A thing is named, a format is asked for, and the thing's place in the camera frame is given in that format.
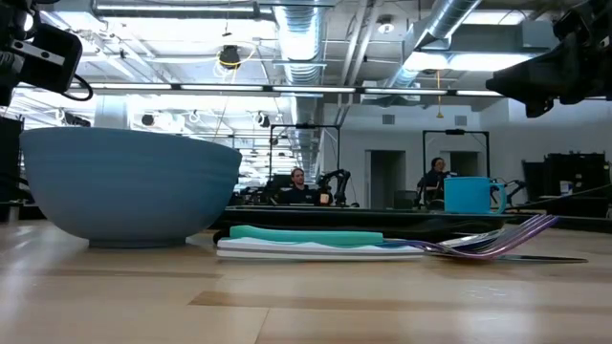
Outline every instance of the silver fork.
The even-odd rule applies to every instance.
[[[510,251],[533,238],[544,229],[553,226],[558,218],[551,215],[537,215],[527,220],[515,230],[505,230],[506,232],[500,235],[493,242],[489,243],[484,249],[477,251],[467,251],[456,249],[439,244],[413,241],[411,246],[420,248],[425,252],[433,254],[450,255],[453,257],[490,260],[495,259],[502,254]]]

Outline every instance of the bowl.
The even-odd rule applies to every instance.
[[[242,156],[167,134],[58,127],[21,135],[36,204],[92,247],[163,247],[212,225]]]

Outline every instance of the wooden table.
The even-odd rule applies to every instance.
[[[612,343],[612,236],[548,230],[518,251],[588,264],[217,261],[89,249],[0,226],[0,343]]]

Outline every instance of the person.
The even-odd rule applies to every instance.
[[[431,169],[419,181],[418,187],[421,189],[425,182],[425,190],[428,200],[443,200],[444,199],[444,178],[447,172],[444,169],[447,167],[444,159],[438,157],[431,161]]]
[[[309,189],[308,185],[304,184],[303,169],[294,168],[291,171],[291,181],[293,182],[291,190],[280,194],[279,201],[282,204],[315,204],[317,202],[317,191]]]

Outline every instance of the blue mug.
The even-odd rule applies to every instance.
[[[499,190],[501,204],[491,212],[491,187]],[[456,177],[444,179],[444,210],[461,214],[501,214],[506,210],[504,184],[491,183],[486,177]]]

